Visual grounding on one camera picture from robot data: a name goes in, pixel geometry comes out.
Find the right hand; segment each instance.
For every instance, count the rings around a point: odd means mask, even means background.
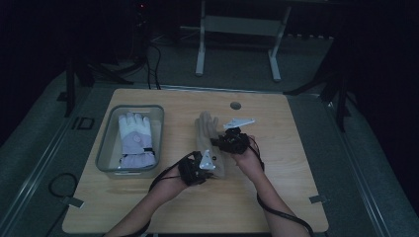
[[[250,146],[255,151],[258,151],[254,141],[255,136],[249,135],[249,137]],[[265,175],[259,158],[250,148],[247,148],[243,154],[231,154],[231,157],[235,160],[236,165],[250,179],[250,181],[255,182],[258,178]]]

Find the metal stand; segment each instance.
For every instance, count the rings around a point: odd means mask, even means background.
[[[274,81],[281,81],[280,69],[277,61],[278,48],[284,35],[284,29],[289,18],[291,8],[287,7],[281,21],[230,18],[206,15],[206,1],[201,2],[201,33],[200,48],[198,50],[197,76],[204,75],[204,63],[206,57],[206,32],[247,34],[256,36],[275,37],[275,45],[268,51]]]

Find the black cable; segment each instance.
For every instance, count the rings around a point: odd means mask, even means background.
[[[72,179],[72,181],[74,182],[74,189],[71,191],[71,193],[69,194],[69,195],[66,195],[66,194],[59,194],[59,193],[57,193],[54,189],[53,189],[53,185],[54,185],[54,183],[58,180],[58,179],[60,179],[60,178],[62,178],[62,177],[65,177],[65,176],[69,176],[71,179]],[[78,184],[78,180],[77,180],[77,178],[76,178],[76,176],[75,175],[73,175],[73,174],[71,174],[71,173],[62,173],[62,174],[59,174],[59,175],[57,175],[57,176],[55,176],[50,182],[49,182],[49,184],[48,184],[48,190],[49,190],[49,193],[50,194],[52,194],[54,197],[57,197],[57,198],[65,198],[65,197],[73,197],[73,195],[74,195],[74,193],[76,192],[76,188],[77,188],[77,184]],[[52,226],[49,228],[49,230],[48,230],[48,232],[46,232],[46,235],[45,235],[45,237],[47,237],[47,236],[49,236],[50,235],[50,233],[51,233],[51,231],[52,231],[52,229],[56,226],[56,224],[58,223],[58,221],[61,219],[61,217],[64,215],[64,213],[65,213],[65,211],[68,209],[68,205],[66,205],[65,206],[65,208],[61,211],[61,213],[58,215],[58,217],[55,219],[55,221],[52,223]]]
[[[255,143],[255,146],[257,147],[257,150],[258,150],[258,151],[256,151],[256,150],[255,150],[255,149],[254,149],[251,145],[248,145],[247,147],[249,147],[249,148],[253,151],[253,153],[255,153],[256,157],[258,157],[259,162],[261,163],[262,169],[265,171],[265,163],[263,163],[263,161],[262,161],[262,158],[261,158],[261,155],[260,155],[260,149],[259,149],[259,146],[258,146],[258,144],[256,143],[255,139],[253,139],[253,138],[252,138],[252,137],[250,137],[250,136],[248,136],[248,137],[249,137],[249,139],[252,139],[252,140],[253,140],[253,142]],[[237,138],[240,140],[240,142],[245,143],[244,141],[242,141],[242,140],[240,139],[240,137],[239,137],[238,135],[237,135]],[[307,222],[305,222],[304,220],[302,220],[302,219],[300,219],[300,218],[298,218],[298,217],[296,217],[296,216],[293,216],[293,215],[290,215],[290,214],[286,214],[286,213],[284,213],[284,212],[281,212],[281,211],[278,211],[278,210],[275,210],[275,209],[272,209],[272,208],[268,207],[267,205],[265,205],[265,204],[262,202],[262,200],[261,200],[261,198],[259,197],[259,195],[256,195],[256,199],[258,200],[258,202],[259,202],[259,204],[262,206],[262,208],[264,208],[266,211],[268,211],[268,212],[270,212],[270,213],[272,213],[272,214],[275,214],[275,215],[277,215],[277,216],[280,216],[280,217],[282,217],[282,218],[285,218],[285,219],[287,219],[287,220],[290,220],[290,221],[296,222],[296,223],[298,223],[298,224],[300,224],[300,225],[304,226],[304,227],[307,229],[308,234],[309,234],[310,236],[314,236],[314,233],[313,233],[313,230],[312,230],[311,226],[310,226]]]
[[[158,58],[157,58],[157,62],[156,62],[156,66],[155,66],[154,70],[152,70],[150,68],[150,63],[149,63],[148,58],[147,58],[147,66],[148,66],[147,81],[148,81],[148,88],[151,89],[151,86],[150,86],[150,75],[153,75],[154,76],[154,82],[155,82],[155,85],[156,85],[157,90],[161,90],[160,83],[158,81],[158,76],[157,76],[158,66],[160,64],[160,59],[161,59],[161,51],[160,51],[160,49],[158,49],[158,47],[156,47],[153,44],[150,44],[150,47],[152,47],[155,50],[157,50],[157,52],[158,52]]]
[[[281,212],[281,211],[278,211],[278,210],[275,210],[275,209],[272,209],[272,208],[268,207],[267,205],[265,205],[265,204],[263,203],[263,201],[261,200],[261,198],[259,197],[259,195],[256,195],[256,199],[258,200],[258,202],[259,202],[259,204],[262,206],[262,208],[264,208],[266,211],[268,211],[268,212],[270,212],[270,213],[272,213],[272,214],[275,214],[275,215],[277,215],[277,216],[280,216],[280,217],[282,217],[282,218],[285,218],[285,219],[287,219],[287,220],[290,220],[290,221],[296,222],[296,223],[298,223],[298,224],[300,224],[300,225],[304,226],[304,227],[307,229],[308,234],[309,234],[311,237],[313,237],[313,236],[314,236],[314,232],[313,232],[313,230],[312,230],[311,226],[310,226],[307,222],[305,222],[304,220],[302,220],[302,219],[300,219],[300,218],[298,218],[298,217],[296,217],[296,216],[293,216],[293,215],[290,215],[290,214],[286,214],[286,213],[284,213],[284,212]]]

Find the wooden table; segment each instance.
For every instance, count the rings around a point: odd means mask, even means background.
[[[233,110],[231,102],[240,103],[241,109]],[[298,217],[307,221],[315,232],[327,230],[322,204],[309,200],[318,196],[318,192],[285,96],[119,89],[110,101],[74,195],[85,204],[81,209],[68,209],[62,225],[65,232],[107,232],[147,194],[152,179],[113,180],[95,166],[110,110],[118,105],[163,107],[160,170],[196,150],[194,121],[202,111],[209,111],[219,118],[219,131],[223,131],[222,125],[233,118],[255,119],[255,123],[243,126],[242,132],[256,136],[267,176]],[[164,204],[154,214],[148,232],[269,232],[253,185],[232,159],[225,160],[225,170],[225,179],[207,180]]]

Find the forearm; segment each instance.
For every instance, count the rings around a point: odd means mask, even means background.
[[[261,175],[253,181],[261,201],[271,209],[295,216],[283,199],[278,195],[269,179]],[[265,217],[271,229],[271,234],[277,236],[309,236],[304,226],[286,218],[277,216],[264,209]]]
[[[148,194],[105,236],[125,236],[135,233],[150,221],[161,204],[163,203],[155,198],[154,194]]]

